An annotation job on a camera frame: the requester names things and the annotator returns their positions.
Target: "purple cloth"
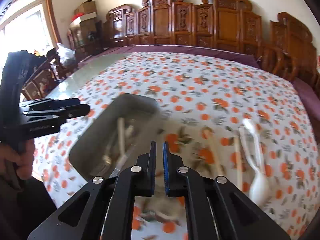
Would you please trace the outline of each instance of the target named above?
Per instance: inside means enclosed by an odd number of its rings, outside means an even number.
[[[107,55],[107,54],[117,54],[117,53],[131,53],[131,52],[175,52],[175,53],[187,53],[195,54],[208,57],[216,57],[226,60],[231,60],[239,62],[244,65],[252,66],[255,68],[260,68],[256,62],[254,56],[245,55],[235,52],[229,52],[218,49],[209,48],[199,48],[192,46],[180,46],[180,45],[135,45],[126,47],[110,48],[101,54],[91,57],[89,60],[80,62],[79,66],[82,67],[86,65],[89,61],[95,59],[96,57]]]
[[[301,79],[295,78],[292,84],[308,113],[316,138],[320,139],[320,100],[313,89]]]

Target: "human hand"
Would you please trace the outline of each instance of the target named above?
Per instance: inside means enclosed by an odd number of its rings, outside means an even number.
[[[29,179],[31,177],[33,152],[35,151],[34,139],[26,141],[25,144],[26,151],[19,155],[7,144],[0,143],[0,175],[6,174],[4,160],[8,160],[18,165],[16,172],[20,179]]]

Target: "white plastic bag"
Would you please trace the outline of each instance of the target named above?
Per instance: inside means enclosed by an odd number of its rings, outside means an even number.
[[[75,55],[71,49],[66,48],[61,43],[57,43],[57,53],[60,56],[60,62],[63,66],[74,64],[76,61]]]

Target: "red object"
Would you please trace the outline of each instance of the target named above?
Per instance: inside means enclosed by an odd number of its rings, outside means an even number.
[[[71,19],[71,22],[73,22],[75,19],[77,19],[78,17],[84,15],[84,13],[77,13],[76,15],[74,15]]]

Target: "floral tablecloth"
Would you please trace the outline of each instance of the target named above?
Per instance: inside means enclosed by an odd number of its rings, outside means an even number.
[[[234,184],[233,134],[243,118],[254,120],[272,186],[262,209],[292,239],[304,232],[319,208],[320,159],[308,116],[291,83],[237,62],[191,54],[132,53],[74,94],[91,106],[90,113],[68,120],[58,134],[37,138],[34,153],[34,171],[58,207],[86,183],[69,163],[71,147],[122,93],[155,98],[164,119],[158,144],[167,140],[170,151],[186,166],[207,177],[214,176],[215,167],[203,130],[211,128],[221,164]],[[252,169],[245,160],[242,170],[243,192],[248,194]],[[135,207],[132,239],[187,238],[183,218],[146,218],[143,203],[137,201]]]

